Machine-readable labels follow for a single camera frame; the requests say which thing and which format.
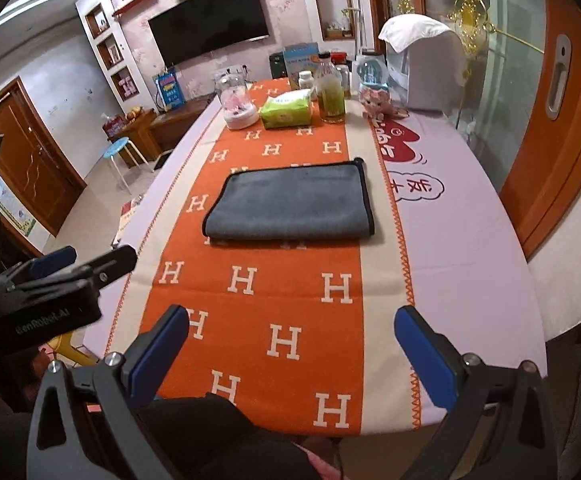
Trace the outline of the purple and grey towel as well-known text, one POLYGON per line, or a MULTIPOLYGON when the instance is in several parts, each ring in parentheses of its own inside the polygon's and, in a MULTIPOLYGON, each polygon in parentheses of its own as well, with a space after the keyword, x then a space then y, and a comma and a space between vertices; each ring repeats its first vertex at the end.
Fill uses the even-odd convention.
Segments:
POLYGON ((361 240, 375 234, 364 160, 236 172, 202 222, 212 240, 361 240))

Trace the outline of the stack of books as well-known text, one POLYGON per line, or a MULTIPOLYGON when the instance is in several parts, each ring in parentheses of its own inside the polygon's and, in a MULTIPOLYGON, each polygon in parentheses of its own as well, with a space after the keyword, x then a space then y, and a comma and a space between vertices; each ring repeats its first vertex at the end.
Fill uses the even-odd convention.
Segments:
POLYGON ((127 228, 128 224, 130 223, 132 217, 135 214, 135 211, 138 209, 138 206, 141 205, 142 200, 144 198, 143 194, 138 194, 130 200, 130 202, 125 203, 121 208, 121 214, 118 223, 118 229, 114 238, 112 239, 112 244, 110 247, 115 249, 119 246, 121 239, 123 237, 124 230, 127 228))

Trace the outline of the brown wooden door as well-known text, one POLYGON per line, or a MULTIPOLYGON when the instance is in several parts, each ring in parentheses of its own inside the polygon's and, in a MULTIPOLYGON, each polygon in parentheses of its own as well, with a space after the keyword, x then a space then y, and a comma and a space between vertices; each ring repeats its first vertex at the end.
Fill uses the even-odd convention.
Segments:
POLYGON ((0 137, 0 176, 33 217, 57 235, 86 184, 18 77, 0 90, 0 137))

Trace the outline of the blue round stool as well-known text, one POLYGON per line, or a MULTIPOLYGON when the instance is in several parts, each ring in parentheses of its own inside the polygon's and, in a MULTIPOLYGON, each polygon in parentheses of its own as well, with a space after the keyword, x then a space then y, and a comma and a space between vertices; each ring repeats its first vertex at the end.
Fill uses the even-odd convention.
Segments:
POLYGON ((149 163, 147 158, 142 154, 135 143, 127 136, 122 136, 118 140, 112 142, 112 144, 106 148, 106 151, 103 153, 103 158, 110 163, 112 170, 114 170, 115 175, 117 176, 119 182, 122 184, 123 188, 128 193, 131 193, 126 177, 118 165, 118 159, 120 159, 121 153, 126 153, 135 166, 138 166, 138 164, 141 162, 142 165, 146 166, 150 172, 154 172, 154 167, 149 163))

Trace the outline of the pink printed tablecloth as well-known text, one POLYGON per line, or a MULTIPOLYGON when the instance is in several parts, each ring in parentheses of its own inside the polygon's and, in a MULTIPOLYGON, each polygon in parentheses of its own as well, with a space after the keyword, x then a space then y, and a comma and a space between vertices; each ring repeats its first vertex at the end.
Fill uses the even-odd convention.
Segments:
MULTIPOLYGON (((124 233, 126 244, 136 249, 140 229, 134 217, 146 200, 157 200, 157 186, 173 176, 214 115, 221 116, 218 104, 202 113, 162 168, 124 233)), ((423 115, 371 126, 405 237, 413 290, 407 304, 461 352, 500 366, 532 360, 545 368, 545 335, 526 258, 496 191, 461 136, 443 120, 423 115)), ((86 331, 85 344, 96 354, 112 351, 107 341, 114 302, 126 280, 105 290, 103 318, 86 331)), ((417 382, 420 426, 438 422, 443 411, 417 382)))

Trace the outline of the glass dome pink lamp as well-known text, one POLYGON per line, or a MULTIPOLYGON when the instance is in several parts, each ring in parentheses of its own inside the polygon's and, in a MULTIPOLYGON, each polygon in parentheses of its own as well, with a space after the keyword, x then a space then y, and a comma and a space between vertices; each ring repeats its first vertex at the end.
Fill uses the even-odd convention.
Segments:
POLYGON ((259 120, 258 107, 252 102, 242 73, 225 73, 214 80, 222 107, 222 117, 230 130, 242 130, 259 120))

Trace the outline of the green tissue pack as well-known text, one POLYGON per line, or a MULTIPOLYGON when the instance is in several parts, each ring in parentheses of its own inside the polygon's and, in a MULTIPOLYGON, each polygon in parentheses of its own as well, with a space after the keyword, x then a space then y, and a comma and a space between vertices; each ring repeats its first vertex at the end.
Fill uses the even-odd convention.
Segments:
POLYGON ((301 89, 285 92, 275 98, 269 96, 259 110, 259 117, 266 129, 310 126, 311 91, 301 89))

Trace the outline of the small white pill bottle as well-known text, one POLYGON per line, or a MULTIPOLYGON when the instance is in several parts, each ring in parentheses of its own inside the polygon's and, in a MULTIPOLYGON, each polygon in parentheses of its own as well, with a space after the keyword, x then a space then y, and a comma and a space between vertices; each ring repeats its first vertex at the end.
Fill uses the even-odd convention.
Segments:
POLYGON ((315 90, 315 78, 311 70, 300 70, 298 74, 298 87, 301 90, 315 90))

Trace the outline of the glass bottle olive liquid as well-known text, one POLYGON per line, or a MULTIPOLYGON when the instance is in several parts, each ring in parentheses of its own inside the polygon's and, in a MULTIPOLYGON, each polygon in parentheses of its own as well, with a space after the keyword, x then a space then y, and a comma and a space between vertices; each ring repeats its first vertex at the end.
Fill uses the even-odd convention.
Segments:
POLYGON ((315 92, 317 92, 320 117, 322 122, 339 124, 345 120, 346 115, 341 74, 332 63, 330 52, 320 52, 318 58, 315 92))

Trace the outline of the pink plush toy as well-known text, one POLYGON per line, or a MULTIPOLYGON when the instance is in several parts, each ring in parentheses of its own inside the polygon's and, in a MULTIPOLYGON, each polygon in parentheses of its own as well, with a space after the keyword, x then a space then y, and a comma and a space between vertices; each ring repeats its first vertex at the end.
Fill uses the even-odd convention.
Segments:
POLYGON ((363 107, 362 116, 367 119, 405 119, 409 116, 407 110, 397 107, 391 101, 391 95, 385 89, 362 87, 359 92, 359 102, 363 107))

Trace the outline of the snow globe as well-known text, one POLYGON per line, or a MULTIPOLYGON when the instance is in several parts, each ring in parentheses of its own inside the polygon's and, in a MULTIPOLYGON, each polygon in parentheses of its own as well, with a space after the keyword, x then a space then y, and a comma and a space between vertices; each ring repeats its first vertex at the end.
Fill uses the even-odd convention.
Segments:
POLYGON ((374 52, 362 53, 357 61, 356 72, 361 87, 388 89, 388 68, 383 55, 374 52))

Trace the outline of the orange framed sliding door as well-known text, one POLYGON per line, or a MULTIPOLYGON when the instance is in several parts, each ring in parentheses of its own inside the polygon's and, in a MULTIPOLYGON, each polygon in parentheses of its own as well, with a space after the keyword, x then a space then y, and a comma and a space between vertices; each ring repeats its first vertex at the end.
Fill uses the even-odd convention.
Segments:
MULTIPOLYGON (((373 24, 420 13, 455 30, 455 0, 370 0, 373 24)), ((497 32, 466 56, 460 104, 443 117, 469 144, 526 255, 581 191, 581 10, 574 0, 484 0, 497 32)))

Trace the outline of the gold hanging ornament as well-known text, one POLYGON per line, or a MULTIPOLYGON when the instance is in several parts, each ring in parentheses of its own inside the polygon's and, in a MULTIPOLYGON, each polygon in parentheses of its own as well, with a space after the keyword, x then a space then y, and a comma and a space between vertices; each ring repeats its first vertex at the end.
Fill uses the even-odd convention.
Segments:
POLYGON ((484 0, 455 0, 448 20, 460 37, 468 58, 476 58, 489 37, 497 32, 484 0))

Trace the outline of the red wall shelf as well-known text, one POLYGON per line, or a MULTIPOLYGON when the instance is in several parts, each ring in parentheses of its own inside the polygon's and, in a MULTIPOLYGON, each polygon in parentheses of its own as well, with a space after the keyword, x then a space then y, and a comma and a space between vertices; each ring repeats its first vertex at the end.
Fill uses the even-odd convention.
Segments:
POLYGON ((136 6, 139 6, 144 1, 147 1, 147 0, 129 0, 128 2, 126 2, 125 4, 120 6, 119 9, 116 9, 114 12, 112 12, 112 16, 114 18, 118 18, 118 16, 121 16, 121 15, 129 12, 130 10, 134 9, 136 6))

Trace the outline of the black wall television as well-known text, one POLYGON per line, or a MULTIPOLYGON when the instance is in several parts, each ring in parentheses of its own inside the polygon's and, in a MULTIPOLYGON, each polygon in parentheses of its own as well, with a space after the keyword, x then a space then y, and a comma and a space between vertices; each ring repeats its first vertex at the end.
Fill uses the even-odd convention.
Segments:
POLYGON ((148 24, 167 68, 269 36, 261 0, 185 0, 148 24))

